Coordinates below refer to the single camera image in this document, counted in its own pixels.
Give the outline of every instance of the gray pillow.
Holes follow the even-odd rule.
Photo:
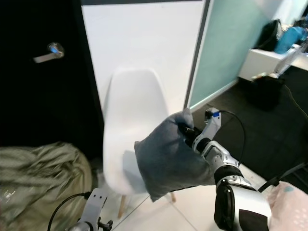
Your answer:
[[[138,168],[153,202],[175,190],[215,184],[208,162],[186,145],[178,123],[193,128],[189,109],[169,116],[135,142]]]

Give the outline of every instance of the black cable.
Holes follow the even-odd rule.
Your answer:
[[[58,210],[60,209],[60,207],[67,201],[69,201],[70,199],[72,198],[75,198],[75,197],[78,197],[78,196],[83,196],[85,197],[85,199],[88,199],[91,195],[91,192],[84,192],[84,193],[78,193],[78,194],[75,194],[75,195],[72,195],[70,197],[67,197],[64,201],[61,202],[61,204],[58,205],[58,207],[55,209],[55,211],[53,212],[50,220],[49,220],[49,223],[48,223],[48,228],[47,228],[47,231],[51,231],[51,224],[52,224],[52,220],[54,218],[54,216],[56,215],[56,213],[58,212]]]
[[[232,115],[233,117],[235,117],[241,124],[241,127],[243,129],[243,147],[242,147],[242,152],[241,152],[241,156],[240,156],[240,159],[239,159],[239,166],[241,165],[242,163],[242,160],[243,160],[243,156],[244,156],[244,151],[245,151],[245,146],[246,146],[246,130],[245,130],[245,127],[244,127],[244,124],[241,122],[241,120],[239,119],[239,117],[232,113],[232,112],[229,112],[229,111],[226,111],[226,110],[219,110],[220,113],[227,113],[227,114],[230,114]]]
[[[288,175],[290,175],[290,174],[292,174],[292,173],[294,173],[294,172],[296,172],[296,171],[298,171],[298,170],[300,170],[301,168],[304,168],[304,167],[306,167],[306,166],[308,166],[308,162],[304,162],[304,163],[300,163],[299,165],[296,165],[295,167],[293,167],[293,168],[287,170],[286,172],[284,172],[284,173],[282,173],[282,174],[280,174],[280,175],[278,175],[278,176],[276,176],[276,177],[274,177],[274,178],[268,180],[267,182],[265,182],[265,184],[263,184],[263,185],[258,189],[258,191],[261,193],[261,192],[263,192],[264,190],[266,190],[266,189],[267,189],[269,186],[271,186],[271,185],[277,186],[278,183],[279,183],[279,181],[280,181],[282,178],[284,178],[284,177],[286,177],[286,176],[288,176]]]

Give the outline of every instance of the white chair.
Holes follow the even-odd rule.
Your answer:
[[[126,196],[146,192],[134,143],[146,138],[169,113],[158,76],[148,69],[116,72],[105,102],[103,171],[109,187],[122,195],[120,218]]]

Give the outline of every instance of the robotic hand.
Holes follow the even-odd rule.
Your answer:
[[[210,108],[205,113],[207,125],[200,131],[179,124],[186,144],[205,158],[216,184],[214,220],[225,231],[268,231],[271,219],[269,203],[245,179],[238,161],[216,141],[212,141],[220,128],[221,113]]]

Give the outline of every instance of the gray floor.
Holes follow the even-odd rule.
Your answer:
[[[291,67],[283,78],[298,104],[308,112],[308,72]],[[235,113],[244,123],[247,133],[243,164],[267,180],[307,160],[307,121],[288,97],[286,89],[282,89],[280,103],[271,111],[253,106],[247,101],[247,94],[247,83],[235,85],[193,114],[195,126],[204,127],[204,111],[208,107]],[[240,158],[243,132],[236,119],[223,115],[222,128],[215,140],[235,158]],[[297,173],[300,179],[290,175],[284,180],[308,192],[308,171]]]

